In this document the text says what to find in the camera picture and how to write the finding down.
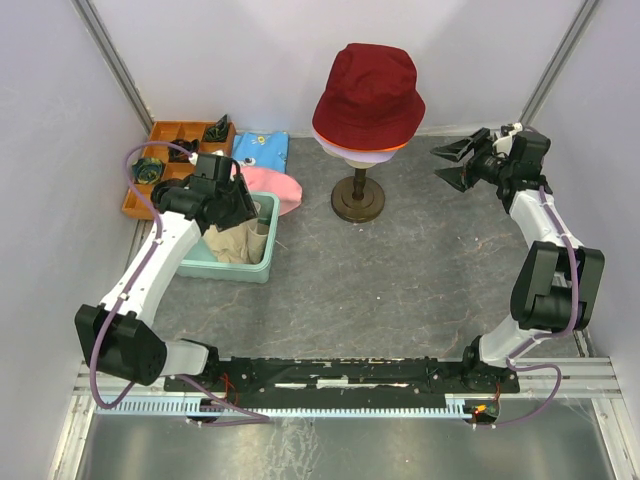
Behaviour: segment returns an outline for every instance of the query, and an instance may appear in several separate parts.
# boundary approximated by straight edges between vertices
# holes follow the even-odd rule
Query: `orange wooden tray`
[[[216,122],[156,122],[151,130],[151,135],[149,135],[149,141],[161,140],[171,142],[176,138],[182,138],[188,141],[198,139],[200,140],[199,153],[211,153],[216,150],[222,150],[225,155],[230,156],[231,149],[233,148],[233,138],[236,135],[236,127],[233,123],[229,124],[229,134],[227,135],[226,142],[210,143],[202,141],[205,130],[215,125],[215,123]],[[193,173],[195,169],[190,163],[170,162],[168,147],[147,147],[142,152],[142,156],[156,157],[162,160],[162,163],[165,164],[162,180],[168,180],[170,178],[182,179]],[[136,187],[138,187],[138,190],[140,190],[147,199],[150,199],[151,190],[153,190],[154,185],[136,185]],[[138,218],[140,220],[153,219],[149,209],[144,206],[131,189],[129,189],[124,198],[122,211],[132,218]]]

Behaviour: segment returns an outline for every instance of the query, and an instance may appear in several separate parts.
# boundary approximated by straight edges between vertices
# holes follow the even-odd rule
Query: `wall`
[[[589,329],[640,431],[638,18],[638,2],[601,3],[534,125],[551,138],[545,170],[569,228],[605,254]]]
[[[365,42],[411,54],[423,129],[452,133],[518,118],[582,2],[94,3],[156,119],[308,133],[336,53]]]
[[[0,478],[46,478],[80,362],[73,318],[120,276],[142,127],[68,0],[0,15]]]

